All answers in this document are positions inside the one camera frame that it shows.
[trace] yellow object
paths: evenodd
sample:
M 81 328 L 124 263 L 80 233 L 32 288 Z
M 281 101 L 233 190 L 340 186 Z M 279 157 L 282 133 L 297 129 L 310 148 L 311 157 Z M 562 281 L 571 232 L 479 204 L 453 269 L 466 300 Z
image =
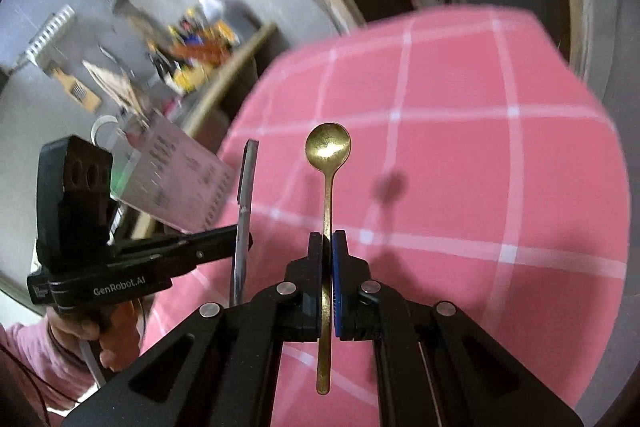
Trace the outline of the yellow object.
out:
M 53 76 L 62 87 L 65 92 L 76 102 L 78 102 L 85 110 L 89 112 L 95 112 L 102 100 L 91 89 L 86 87 L 80 80 L 70 74 L 63 73 L 62 70 L 55 69 L 52 72 Z
M 172 80 L 174 84 L 184 92 L 191 92 L 207 82 L 213 69 L 213 66 L 210 64 L 202 64 L 193 68 L 176 71 L 172 76 Z
M 324 174 L 324 246 L 322 248 L 321 333 L 318 340 L 316 391 L 329 393 L 331 387 L 331 279 L 332 192 L 335 173 L 351 153 L 351 137 L 338 123 L 323 123 L 306 138 L 305 155 L 312 167 Z
M 214 28 L 229 44 L 236 44 L 236 42 L 238 42 L 238 36 L 236 36 L 234 31 L 222 19 L 214 24 Z

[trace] orange item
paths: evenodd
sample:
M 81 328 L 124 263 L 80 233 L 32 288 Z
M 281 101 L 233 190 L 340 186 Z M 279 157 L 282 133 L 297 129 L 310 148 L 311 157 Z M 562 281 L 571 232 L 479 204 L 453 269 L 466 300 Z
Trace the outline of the orange item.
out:
M 175 58 L 193 59 L 205 64 L 219 66 L 230 57 L 228 49 L 220 46 L 216 42 L 206 42 L 205 44 L 175 44 L 171 46 L 169 52 Z

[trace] metal screw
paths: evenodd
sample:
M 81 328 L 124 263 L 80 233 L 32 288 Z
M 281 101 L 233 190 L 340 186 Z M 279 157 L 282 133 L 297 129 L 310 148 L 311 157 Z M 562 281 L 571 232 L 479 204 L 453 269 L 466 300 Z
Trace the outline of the metal screw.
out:
M 215 317 L 220 313 L 220 305 L 215 302 L 207 302 L 200 306 L 200 315 L 206 319 Z
M 289 281 L 281 282 L 276 286 L 276 291 L 280 295 L 291 295 L 297 289 L 298 288 L 296 288 L 296 285 Z
M 443 317 L 452 317 L 456 314 L 456 306 L 453 303 L 442 301 L 436 306 L 436 311 Z
M 380 291 L 380 283 L 378 281 L 369 280 L 360 285 L 364 293 L 378 293 Z

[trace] hand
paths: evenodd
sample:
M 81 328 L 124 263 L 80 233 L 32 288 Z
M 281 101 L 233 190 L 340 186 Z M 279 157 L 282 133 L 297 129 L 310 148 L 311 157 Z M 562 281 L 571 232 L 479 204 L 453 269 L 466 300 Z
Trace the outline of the hand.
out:
M 140 354 L 140 335 L 136 325 L 138 316 L 131 302 L 116 306 L 110 317 L 111 326 L 100 332 L 100 326 L 91 319 L 58 315 L 47 309 L 51 333 L 58 343 L 82 359 L 79 340 L 100 341 L 100 363 L 112 371 L 121 371 Z

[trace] gold spoon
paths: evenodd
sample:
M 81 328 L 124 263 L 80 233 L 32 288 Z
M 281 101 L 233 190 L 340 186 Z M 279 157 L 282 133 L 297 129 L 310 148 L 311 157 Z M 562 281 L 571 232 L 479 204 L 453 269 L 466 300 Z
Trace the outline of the gold spoon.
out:
M 327 394 L 331 384 L 331 196 L 334 176 L 351 152 L 351 137 L 338 123 L 323 123 L 306 139 L 306 159 L 324 174 L 324 241 L 322 248 L 321 334 L 318 341 L 316 391 Z

